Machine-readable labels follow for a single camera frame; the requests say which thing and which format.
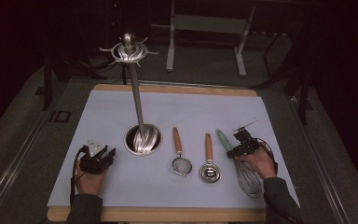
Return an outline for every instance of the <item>small whisk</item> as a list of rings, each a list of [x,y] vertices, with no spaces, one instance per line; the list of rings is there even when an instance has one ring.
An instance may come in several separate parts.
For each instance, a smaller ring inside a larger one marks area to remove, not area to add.
[[[231,151],[233,147],[228,142],[226,136],[222,131],[216,129],[216,134],[219,137],[220,142],[226,151]],[[250,164],[247,161],[237,161],[235,159],[234,164],[237,170],[238,180],[240,182],[241,189],[252,198],[261,196],[262,186],[255,172],[252,170]]]

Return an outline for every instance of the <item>right hand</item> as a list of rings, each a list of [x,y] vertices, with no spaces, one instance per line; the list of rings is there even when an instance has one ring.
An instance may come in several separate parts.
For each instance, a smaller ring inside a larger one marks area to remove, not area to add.
[[[252,169],[254,169],[263,180],[276,177],[274,163],[269,154],[262,147],[259,147],[253,154],[236,156],[235,160],[248,161]]]

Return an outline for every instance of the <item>wooden table edge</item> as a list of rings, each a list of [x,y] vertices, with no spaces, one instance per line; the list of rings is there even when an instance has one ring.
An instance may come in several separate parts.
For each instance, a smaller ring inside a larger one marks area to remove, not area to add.
[[[48,220],[65,221],[70,207],[51,206]],[[150,208],[104,207],[101,221],[123,222],[235,222],[265,221],[264,208]]]
[[[96,91],[131,91],[130,85],[97,84]],[[143,92],[164,92],[182,94],[206,94],[206,95],[229,95],[229,96],[257,96],[252,90],[204,88],[204,87],[176,87],[176,86],[139,86]]]

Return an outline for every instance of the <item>wooden handle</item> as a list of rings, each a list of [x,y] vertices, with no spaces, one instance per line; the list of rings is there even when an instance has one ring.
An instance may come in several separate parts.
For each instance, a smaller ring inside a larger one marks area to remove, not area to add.
[[[205,134],[205,147],[206,147],[206,160],[207,162],[212,162],[213,160],[212,138],[210,133]]]
[[[182,153],[182,143],[180,142],[179,131],[176,127],[173,127],[173,141],[175,142],[176,153]]]

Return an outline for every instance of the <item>metal utensil holder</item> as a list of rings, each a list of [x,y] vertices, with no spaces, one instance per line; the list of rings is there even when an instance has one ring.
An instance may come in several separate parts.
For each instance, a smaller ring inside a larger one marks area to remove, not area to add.
[[[138,125],[131,127],[124,136],[126,149],[137,156],[146,156],[159,149],[162,143],[162,132],[154,124],[144,123],[141,97],[139,93],[138,77],[136,76],[136,64],[141,67],[141,61],[147,54],[158,54],[147,50],[144,42],[136,42],[134,35],[125,34],[121,37],[121,43],[111,49],[100,49],[110,52],[115,58],[114,63],[126,63],[130,68],[131,87],[135,103]]]

